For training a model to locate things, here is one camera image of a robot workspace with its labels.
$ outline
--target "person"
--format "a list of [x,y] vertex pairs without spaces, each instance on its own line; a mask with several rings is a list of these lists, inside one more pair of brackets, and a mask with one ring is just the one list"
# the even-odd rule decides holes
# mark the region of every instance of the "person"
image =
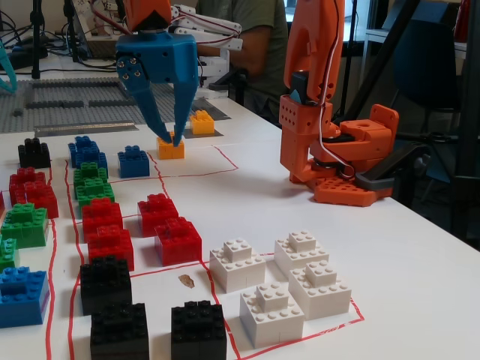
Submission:
[[[244,106],[278,123],[284,85],[288,29],[284,0],[199,0],[196,12],[241,25],[241,51],[230,51],[234,68],[248,72]],[[220,50],[198,45],[199,56],[219,56]]]

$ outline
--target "lego brick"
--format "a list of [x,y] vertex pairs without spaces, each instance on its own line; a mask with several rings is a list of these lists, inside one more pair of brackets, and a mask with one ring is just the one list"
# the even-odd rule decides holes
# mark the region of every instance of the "lego brick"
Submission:
[[149,157],[137,145],[127,146],[125,152],[118,153],[118,168],[122,179],[150,176]]
[[18,249],[45,246],[48,238],[48,217],[45,208],[34,204],[16,204],[7,213],[1,234],[4,239],[16,239]]
[[172,360],[225,360],[227,333],[222,305],[189,301],[172,308]]
[[336,273],[334,277],[324,277],[322,286],[314,285],[306,276],[305,268],[290,271],[288,290],[307,320],[348,312],[352,290],[345,282],[337,279]]
[[102,179],[102,182],[106,184],[108,182],[107,171],[104,168],[99,169],[96,163],[82,163],[81,167],[73,173],[75,198],[77,198],[77,187],[85,186],[87,179]]
[[138,203],[138,221],[142,237],[156,236],[155,227],[164,225],[167,219],[178,218],[179,213],[173,201],[163,193],[148,195],[147,201]]
[[189,263],[202,259],[202,238],[184,217],[167,219],[155,228],[155,250],[162,266]]
[[76,154],[76,167],[80,168],[83,163],[96,163],[99,168],[103,168],[108,176],[107,157],[104,152],[99,152],[98,148],[84,148],[82,152]]
[[205,110],[198,110],[190,117],[190,127],[193,135],[215,133],[215,122]]
[[82,152],[83,149],[90,148],[99,152],[97,143],[91,141],[88,136],[75,137],[75,143],[68,144],[68,150],[70,151],[70,163],[73,168],[77,167],[77,154]]
[[145,304],[109,304],[92,314],[91,360],[149,360]]
[[127,260],[107,256],[81,265],[80,286],[83,315],[102,311],[112,303],[132,303]]
[[[173,139],[175,134],[171,132],[170,136]],[[178,144],[177,147],[174,147],[173,143],[167,144],[160,137],[158,137],[157,138],[157,157],[160,160],[185,159],[185,144],[183,140]]]
[[82,212],[83,206],[90,205],[93,199],[109,199],[111,203],[115,202],[115,195],[113,194],[112,185],[103,184],[103,191],[97,194],[87,194],[85,186],[78,186],[76,188],[76,198]]
[[256,287],[256,300],[263,313],[288,307],[288,292],[280,283],[264,283]]
[[226,293],[265,282],[266,261],[252,250],[249,259],[231,262],[224,249],[210,251],[210,272]]
[[0,275],[0,328],[40,325],[50,291],[45,271],[6,268]]
[[114,256],[117,260],[127,260],[128,270],[135,270],[134,247],[128,230],[117,225],[99,226],[96,234],[88,237],[88,261],[98,257]]
[[56,219],[59,216],[59,205],[51,185],[41,181],[26,182],[23,190],[15,192],[17,203],[32,203],[36,209],[46,209],[49,219]]
[[40,143],[37,137],[25,139],[25,145],[18,146],[18,156],[20,167],[34,167],[35,169],[51,167],[48,145],[45,142]]
[[12,206],[17,203],[17,197],[15,196],[15,193],[17,191],[24,190],[23,185],[26,182],[41,182],[42,184],[46,184],[45,173],[35,173],[34,167],[28,167],[26,169],[21,167],[16,171],[16,174],[10,175],[8,191],[10,193],[10,201]]
[[20,264],[20,252],[17,250],[17,240],[2,238],[0,235],[0,272],[6,268],[16,268]]
[[305,266],[305,277],[312,287],[327,287],[335,284],[337,272],[329,265],[327,260],[309,262]]
[[240,295],[240,320],[256,349],[302,338],[305,315],[286,284],[278,289],[288,296],[286,307],[268,312],[263,311],[258,296],[252,292]]
[[289,271],[292,269],[300,269],[308,263],[328,259],[329,254],[317,241],[315,241],[313,250],[302,252],[295,251],[289,239],[279,239],[275,242],[274,261],[286,277],[289,276]]
[[236,238],[223,244],[223,254],[231,263],[248,260],[252,257],[252,247],[243,239]]
[[122,212],[120,205],[109,199],[93,199],[90,205],[82,208],[83,238],[89,242],[91,234],[97,234],[99,227],[116,225],[123,229]]
[[315,250],[317,240],[307,230],[291,232],[288,242],[297,253]]

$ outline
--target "chair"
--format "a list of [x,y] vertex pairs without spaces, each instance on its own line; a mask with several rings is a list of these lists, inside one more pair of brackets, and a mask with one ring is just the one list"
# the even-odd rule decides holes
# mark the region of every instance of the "chair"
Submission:
[[458,113],[461,97],[455,66],[453,31],[435,22],[410,20],[394,52],[398,95],[424,107],[421,132],[428,132],[432,112]]

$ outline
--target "stacked lego bricks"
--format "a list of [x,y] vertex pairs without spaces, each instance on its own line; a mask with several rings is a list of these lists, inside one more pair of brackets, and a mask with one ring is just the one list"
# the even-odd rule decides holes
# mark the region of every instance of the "stacked lego bricks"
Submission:
[[142,236],[155,236],[155,250],[163,266],[202,259],[202,239],[195,226],[179,213],[164,194],[149,195],[138,203]]
[[52,186],[46,183],[44,172],[35,173],[33,167],[20,168],[10,176],[8,190],[12,206],[32,203],[36,209],[46,209],[49,219],[59,216],[57,198]]
[[328,260],[304,230],[274,243],[274,261],[288,283],[265,283],[265,260],[242,238],[212,250],[209,267],[226,293],[243,290],[240,320],[253,347],[261,348],[301,339],[305,321],[349,311],[351,289]]

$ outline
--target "brown stain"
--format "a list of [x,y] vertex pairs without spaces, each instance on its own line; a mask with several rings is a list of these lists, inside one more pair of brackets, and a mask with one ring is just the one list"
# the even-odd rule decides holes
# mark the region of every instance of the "brown stain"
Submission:
[[189,287],[189,288],[191,288],[191,289],[193,289],[193,288],[195,287],[194,281],[193,281],[193,280],[191,279],[191,277],[188,276],[188,275],[180,275],[180,276],[178,277],[178,279],[179,279],[180,282],[181,282],[182,284],[184,284],[186,287]]

